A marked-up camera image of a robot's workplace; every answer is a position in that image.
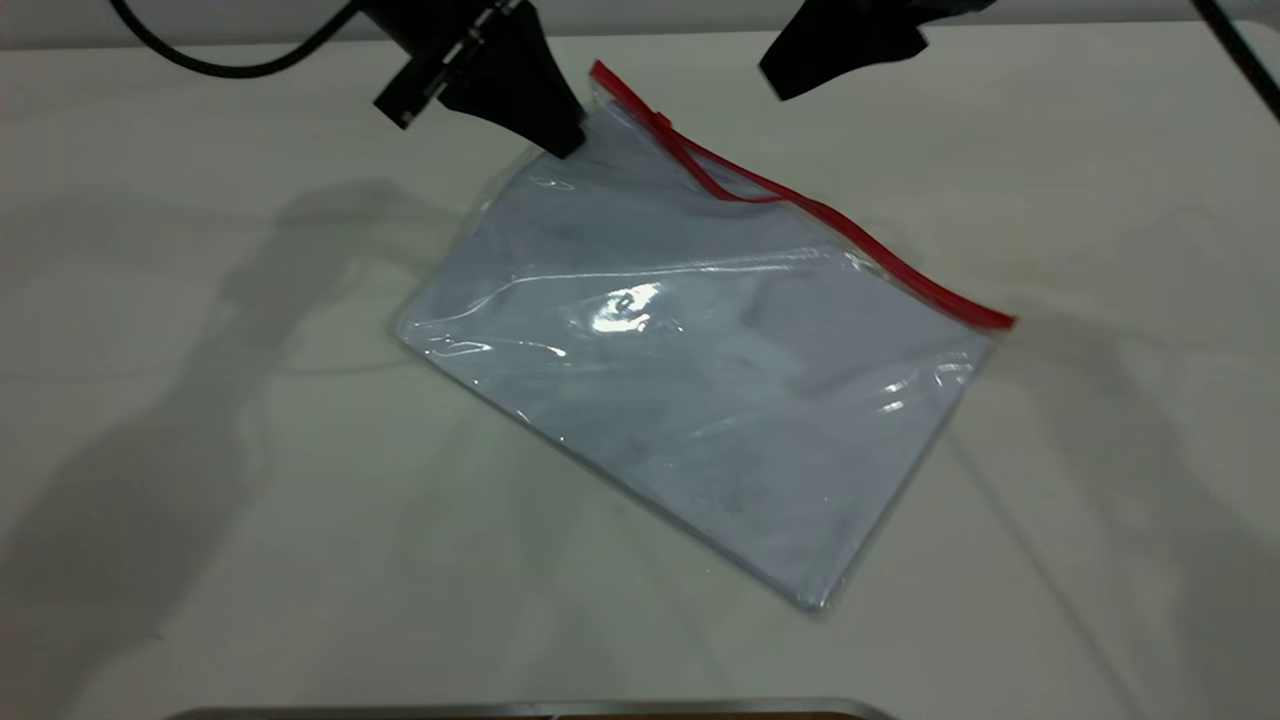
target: black cable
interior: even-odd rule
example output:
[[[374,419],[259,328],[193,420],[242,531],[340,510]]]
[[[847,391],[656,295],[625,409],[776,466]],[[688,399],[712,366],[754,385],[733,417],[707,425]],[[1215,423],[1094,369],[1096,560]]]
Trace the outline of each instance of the black cable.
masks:
[[[360,0],[351,0],[344,5],[338,14],[334,15],[329,22],[324,24],[315,35],[306,38],[302,45],[298,45],[285,55],[270,60],[268,63],[261,63],[257,65],[219,65],[216,63],[206,63],[205,60],[198,60],[191,55],[184,55],[168,42],[156,37],[154,32],[147,29],[147,26],[142,24],[142,20],[133,14],[133,10],[125,4],[124,0],[110,0],[111,8],[115,8],[115,14],[120,15],[120,19],[133,35],[138,36],[138,40],[143,45],[155,50],[165,59],[178,65],[187,68],[188,70],[197,72],[200,74],[232,78],[232,79],[248,79],[255,77],[269,76],[278,73],[291,65],[297,64],[300,60],[307,55],[315,53],[321,45],[329,41],[342,26],[347,24],[347,20],[353,18],[357,12],[360,12]]]
[[[1217,41],[1222,44],[1226,54],[1235,61],[1235,67],[1240,68],[1240,72],[1244,73],[1245,79],[1257,91],[1258,97],[1266,102],[1271,114],[1280,120],[1280,86],[1276,86],[1276,81],[1267,72],[1266,65],[1262,64],[1262,60],[1258,60],[1253,50],[1249,50],[1249,44],[1235,31],[1231,18],[1222,12],[1222,6],[1216,0],[1192,0],[1192,5],[1196,5],[1196,10],[1208,23],[1210,29],[1217,36]]]

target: red zipper seal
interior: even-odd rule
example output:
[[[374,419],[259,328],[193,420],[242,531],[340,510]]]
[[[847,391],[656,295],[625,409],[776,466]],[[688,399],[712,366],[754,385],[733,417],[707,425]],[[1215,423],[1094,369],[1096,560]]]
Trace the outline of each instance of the red zipper seal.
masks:
[[[861,250],[868,258],[879,264],[884,272],[893,275],[909,290],[932,302],[936,307],[952,318],[975,328],[992,331],[1007,331],[1014,327],[1014,323],[1018,322],[1018,318],[1012,315],[1006,315],[997,310],[992,310],[991,307],[979,305],[924,277],[919,270],[908,265],[905,260],[893,255],[890,249],[877,242],[874,237],[867,233],[867,231],[858,227],[858,223],[840,214],[840,211],[831,205],[818,202],[817,200],[805,197],[804,195],[800,195],[799,192],[783,187],[771,179],[762,178],[760,176],[735,165],[724,158],[721,158],[710,150],[707,150],[705,147],[680,135],[671,126],[671,120],[660,113],[650,110],[649,106],[645,105],[644,100],[641,100],[635,91],[627,87],[627,85],[622,82],[618,76],[613,74],[613,70],[607,68],[604,63],[599,60],[595,61],[591,67],[591,79],[598,82],[600,87],[603,87],[620,104],[622,104],[627,111],[640,120],[640,124],[643,124],[645,129],[653,135],[654,140],[657,140],[658,143],[667,150],[667,152],[671,152],[676,161],[689,170],[689,174],[694,176],[694,179],[696,179],[698,183],[707,190],[707,192],[712,193],[713,197],[730,202],[791,202],[820,220],[831,229],[849,238],[849,241]],[[713,178],[710,173],[708,173],[707,169],[694,159],[690,151],[694,151],[726,169],[733,170],[773,195],[765,195],[762,197],[740,197],[733,195],[716,182],[716,178]]]

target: plastic bag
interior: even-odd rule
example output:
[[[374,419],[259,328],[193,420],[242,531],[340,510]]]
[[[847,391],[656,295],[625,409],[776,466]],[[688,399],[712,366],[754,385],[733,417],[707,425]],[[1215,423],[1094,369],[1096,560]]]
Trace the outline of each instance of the plastic bag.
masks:
[[[820,609],[1012,318],[593,78],[586,145],[518,169],[397,334]]]

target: table surface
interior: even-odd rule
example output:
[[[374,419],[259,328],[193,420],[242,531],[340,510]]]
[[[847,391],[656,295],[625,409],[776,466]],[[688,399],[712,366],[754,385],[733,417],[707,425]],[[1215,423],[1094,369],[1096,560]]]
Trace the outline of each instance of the table surface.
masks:
[[[524,146],[397,131],[396,47],[0,54],[0,716],[1275,717],[1280,131],[1198,24],[929,37],[787,104],[768,33],[553,42],[1023,318],[820,618],[389,336]]]

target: wall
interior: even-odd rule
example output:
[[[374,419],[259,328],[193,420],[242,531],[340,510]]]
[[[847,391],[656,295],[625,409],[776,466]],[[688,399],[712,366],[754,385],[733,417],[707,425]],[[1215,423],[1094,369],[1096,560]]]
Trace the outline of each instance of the wall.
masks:
[[[1275,0],[1220,0],[1256,13]],[[131,0],[174,44],[289,41],[319,27],[343,0]],[[800,0],[536,0],[553,35],[701,32],[782,27]],[[1000,0],[980,22],[1188,19],[1188,0]],[[376,37],[361,18],[347,37]],[[106,0],[0,0],[0,47],[128,45]]]

